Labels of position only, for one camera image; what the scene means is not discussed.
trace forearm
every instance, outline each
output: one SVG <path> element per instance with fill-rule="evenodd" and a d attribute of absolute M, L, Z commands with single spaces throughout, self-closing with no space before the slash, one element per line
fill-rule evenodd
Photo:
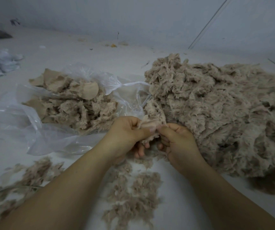
<path fill-rule="evenodd" d="M 215 229 L 275 229 L 275 218 L 206 163 L 186 174 Z"/>
<path fill-rule="evenodd" d="M 0 229 L 78 229 L 110 167 L 94 148 L 39 190 L 0 224 Z"/>

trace hand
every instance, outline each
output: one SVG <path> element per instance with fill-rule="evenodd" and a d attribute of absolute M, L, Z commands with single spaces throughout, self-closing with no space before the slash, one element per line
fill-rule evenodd
<path fill-rule="evenodd" d="M 168 123 L 167 127 L 162 126 L 158 131 L 161 135 L 158 149 L 167 153 L 171 165 L 181 174 L 186 175 L 205 163 L 193 134 L 186 127 Z"/>
<path fill-rule="evenodd" d="M 120 162 L 130 150 L 134 152 L 136 158 L 139 158 L 144 155 L 145 147 L 149 147 L 149 144 L 144 147 L 139 141 L 153 135 L 156 129 L 137 129 L 140 121 L 139 118 L 133 116 L 119 117 L 98 143 L 98 145 L 108 149 L 108 156 L 114 163 Z"/>

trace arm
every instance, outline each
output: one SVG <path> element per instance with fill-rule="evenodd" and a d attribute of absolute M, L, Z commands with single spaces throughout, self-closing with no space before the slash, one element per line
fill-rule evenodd
<path fill-rule="evenodd" d="M 135 117 L 118 118 L 92 150 L 11 213 L 0 223 L 0 230 L 78 229 L 107 170 L 155 131 L 133 130 L 138 122 Z"/>
<path fill-rule="evenodd" d="M 208 214 L 215 229 L 275 229 L 275 218 L 245 197 L 214 171 L 202 158 L 193 134 L 169 123 L 159 129 L 160 150 L 183 174 Z"/>

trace plastic bag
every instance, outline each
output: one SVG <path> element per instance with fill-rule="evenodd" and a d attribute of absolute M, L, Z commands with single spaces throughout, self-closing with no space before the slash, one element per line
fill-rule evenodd
<path fill-rule="evenodd" d="M 67 66 L 63 73 L 73 79 L 97 81 L 101 87 L 105 88 L 106 94 L 112 93 L 117 100 L 119 116 L 143 117 L 143 105 L 150 97 L 149 84 L 122 83 L 120 80 L 123 79 L 113 74 L 95 71 L 81 63 Z M 44 88 L 17 85 L 13 91 L 0 98 L 1 126 L 15 139 L 27 143 L 28 154 L 45 155 L 57 151 L 82 154 L 95 146 L 105 135 L 105 133 L 97 133 L 80 136 L 77 131 L 68 126 L 42 123 L 35 109 L 21 104 L 34 96 L 61 97 Z"/>

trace white plastic bag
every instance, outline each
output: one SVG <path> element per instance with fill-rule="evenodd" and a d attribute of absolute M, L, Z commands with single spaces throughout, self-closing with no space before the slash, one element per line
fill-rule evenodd
<path fill-rule="evenodd" d="M 101 71 L 95 72 L 81 63 L 67 66 L 63 73 L 73 79 L 97 81 L 101 87 L 105 88 L 106 94 L 112 92 L 118 102 L 119 116 L 143 117 L 143 105 L 150 97 L 149 84 L 145 82 L 123 84 L 117 76 Z M 80 136 L 77 131 L 68 126 L 42 123 L 35 109 L 21 104 L 34 96 L 60 98 L 59 95 L 44 88 L 28 85 L 17 85 L 13 91 L 0 98 L 1 126 L 17 140 L 27 143 L 28 154 L 45 155 L 56 151 L 82 154 L 95 146 L 105 135 L 105 133 L 97 133 Z"/>

